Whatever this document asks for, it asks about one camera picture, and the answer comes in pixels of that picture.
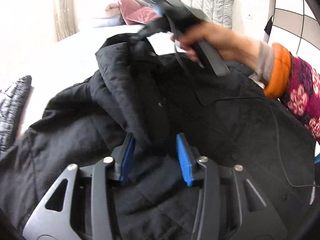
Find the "pink floral sweater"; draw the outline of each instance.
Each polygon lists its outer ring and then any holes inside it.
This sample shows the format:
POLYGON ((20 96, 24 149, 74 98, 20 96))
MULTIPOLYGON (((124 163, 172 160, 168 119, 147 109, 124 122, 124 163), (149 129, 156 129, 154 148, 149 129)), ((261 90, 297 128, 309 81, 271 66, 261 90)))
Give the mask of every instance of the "pink floral sweater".
POLYGON ((279 98, 320 143, 320 76, 299 57, 292 57, 291 77, 279 98))

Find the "black handheld device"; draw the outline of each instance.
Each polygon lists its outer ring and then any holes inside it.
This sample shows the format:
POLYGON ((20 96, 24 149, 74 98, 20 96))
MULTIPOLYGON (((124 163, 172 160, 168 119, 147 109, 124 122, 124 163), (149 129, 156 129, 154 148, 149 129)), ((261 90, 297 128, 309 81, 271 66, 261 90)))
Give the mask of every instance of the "black handheld device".
MULTIPOLYGON (((192 26, 201 23, 205 15, 201 10, 192 11, 179 0, 145 0, 161 16, 157 20, 148 23, 138 32, 142 39, 154 33, 172 31, 174 35, 185 33, 192 26)), ((202 66, 210 73, 217 76, 225 76, 230 73, 223 63, 219 52, 207 41, 201 40, 191 46, 197 53, 202 66)))

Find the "black jacket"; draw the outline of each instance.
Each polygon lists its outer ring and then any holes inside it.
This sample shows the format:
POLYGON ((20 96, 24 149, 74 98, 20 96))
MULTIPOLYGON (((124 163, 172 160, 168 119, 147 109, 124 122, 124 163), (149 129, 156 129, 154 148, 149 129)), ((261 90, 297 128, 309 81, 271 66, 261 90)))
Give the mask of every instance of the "black jacket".
MULTIPOLYGON (((310 188, 294 189, 276 151, 275 125, 264 97, 240 71, 208 75, 185 60, 189 79, 174 55, 153 57, 147 41, 132 34, 109 38, 96 53, 99 70, 58 93, 41 120, 0 159, 0 207, 21 232, 45 192, 70 163, 85 166, 110 155, 127 132, 136 138, 130 185, 114 189, 123 239, 189 239, 198 188, 187 188, 176 158, 175 135, 218 164, 242 164, 266 193, 288 228, 309 207, 310 188)), ((314 180, 315 142, 278 101, 266 99, 279 123, 280 148, 291 181, 314 180)))

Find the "black cable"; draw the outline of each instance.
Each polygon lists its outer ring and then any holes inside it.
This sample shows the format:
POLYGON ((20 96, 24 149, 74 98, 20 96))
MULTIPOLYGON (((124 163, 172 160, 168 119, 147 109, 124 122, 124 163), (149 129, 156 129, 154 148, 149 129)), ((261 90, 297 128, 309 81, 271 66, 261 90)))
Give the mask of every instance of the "black cable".
MULTIPOLYGON (((262 97, 231 97, 231 98, 217 99, 214 103, 217 103, 219 101, 229 101, 229 100, 235 100, 235 99, 261 99, 263 101, 266 101, 266 99, 262 98, 262 97)), ((283 161, 282 161, 282 155, 281 155, 281 151, 280 151, 280 138, 279 138, 280 136, 279 136, 278 121, 276 119, 276 115, 274 114, 270 103, 266 102, 266 104, 268 105, 268 107, 269 107, 269 109, 271 111, 271 114, 272 114, 272 117, 273 117, 273 120, 274 120, 274 123, 275 123, 277 153, 278 153, 280 164, 281 164, 281 167, 282 167, 282 170, 284 172, 284 175, 285 175, 285 178, 286 178, 287 182, 290 184, 291 187, 317 187, 317 188, 320 188, 320 186, 318 186, 318 185, 299 185, 299 186, 297 186, 297 185, 292 184, 291 181, 289 180, 288 174, 287 174, 287 172, 285 170, 285 167, 284 167, 284 164, 283 164, 283 161)))
MULTIPOLYGON (((177 36, 177 31, 176 31, 176 27, 174 26, 174 23, 173 21, 171 20, 170 17, 166 16, 167 19, 168 19, 168 22, 169 22, 169 25, 170 25, 170 28, 171 28, 171 32, 173 33, 173 36, 176 37, 177 36)), ((176 59, 178 60, 180 66, 182 67, 184 73, 186 74, 188 80, 190 81, 191 83, 191 86, 192 86, 192 89, 193 89, 193 93, 195 94, 196 96, 196 99, 197 101, 199 102, 199 104, 201 104, 202 106, 204 106, 204 104, 201 102, 200 98, 198 97, 197 93, 196 93, 196 87, 195 87, 195 84, 193 82, 193 77, 191 76, 189 70, 187 69, 186 65, 183 63, 179 53, 177 52, 177 48, 176 48, 176 43, 173 42, 173 49, 174 49, 174 55, 176 57, 176 59)))

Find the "jacket sleeve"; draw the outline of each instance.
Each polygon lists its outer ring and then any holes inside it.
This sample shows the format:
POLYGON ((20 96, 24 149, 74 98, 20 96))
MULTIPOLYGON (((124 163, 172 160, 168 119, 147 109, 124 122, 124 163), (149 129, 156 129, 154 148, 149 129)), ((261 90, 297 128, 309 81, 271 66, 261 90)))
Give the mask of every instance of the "jacket sleeve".
POLYGON ((306 61, 272 44, 275 61, 264 94, 281 103, 320 143, 320 76, 306 61))

